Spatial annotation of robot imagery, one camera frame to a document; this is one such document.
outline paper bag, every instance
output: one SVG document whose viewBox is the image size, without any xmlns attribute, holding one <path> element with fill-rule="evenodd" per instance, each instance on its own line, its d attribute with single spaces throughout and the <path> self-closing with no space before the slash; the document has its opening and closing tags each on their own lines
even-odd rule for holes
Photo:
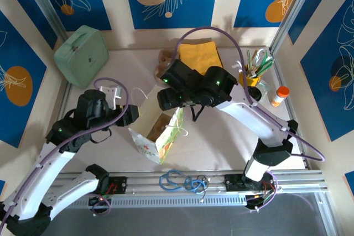
<svg viewBox="0 0 354 236">
<path fill-rule="evenodd" d="M 138 151 L 161 164 L 166 158 L 183 124 L 183 109 L 161 111 L 157 93 L 162 88 L 155 86 L 140 106 L 139 118 L 129 126 L 129 132 Z"/>
</svg>

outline pencil holder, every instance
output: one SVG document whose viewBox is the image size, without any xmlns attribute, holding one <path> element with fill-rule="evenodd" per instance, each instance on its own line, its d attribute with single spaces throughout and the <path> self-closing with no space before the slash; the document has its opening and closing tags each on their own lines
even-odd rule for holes
<svg viewBox="0 0 354 236">
<path fill-rule="evenodd" d="M 256 78 L 246 77 L 246 81 L 247 81 L 247 86 L 256 87 L 258 85 L 258 83 L 261 81 L 261 77 L 256 77 Z M 242 72 L 240 72 L 240 74 L 238 75 L 238 82 L 243 86 Z"/>
</svg>

